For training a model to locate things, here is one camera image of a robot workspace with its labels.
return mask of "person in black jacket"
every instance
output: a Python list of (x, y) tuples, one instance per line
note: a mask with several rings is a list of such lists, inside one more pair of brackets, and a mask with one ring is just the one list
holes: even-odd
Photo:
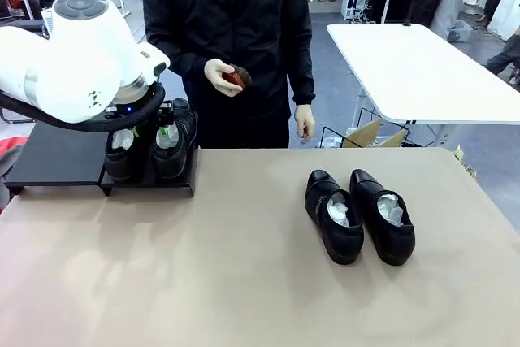
[[(306, 0), (143, 0), (146, 36), (171, 60), (198, 112), (203, 148), (287, 148), (289, 78), (298, 136), (314, 135)], [(253, 82), (222, 78), (236, 64)]]

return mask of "white robotic arm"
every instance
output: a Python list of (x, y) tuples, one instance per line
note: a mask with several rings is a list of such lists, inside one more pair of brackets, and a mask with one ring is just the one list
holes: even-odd
[(169, 58), (137, 44), (108, 0), (56, 0), (49, 40), (0, 28), (0, 90), (63, 122), (143, 98)]

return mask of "plastic bin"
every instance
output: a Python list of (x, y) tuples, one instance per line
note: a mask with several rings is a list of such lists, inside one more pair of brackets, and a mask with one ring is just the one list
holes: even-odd
[(455, 26), (449, 31), (448, 42), (466, 42), (470, 39), (473, 28), (463, 20), (455, 21)]

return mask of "shoe brush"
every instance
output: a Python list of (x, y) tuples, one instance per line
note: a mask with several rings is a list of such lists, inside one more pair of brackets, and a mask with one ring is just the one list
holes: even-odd
[(238, 67), (237, 65), (231, 64), (235, 71), (232, 73), (224, 72), (222, 77), (230, 83), (234, 85), (239, 85), (242, 89), (253, 83), (249, 72), (245, 70), (243, 67)]

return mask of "white computer tower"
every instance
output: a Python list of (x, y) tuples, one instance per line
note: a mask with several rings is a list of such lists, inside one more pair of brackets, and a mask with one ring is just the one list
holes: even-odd
[(341, 14), (344, 20), (351, 20), (365, 6), (365, 0), (343, 0)]

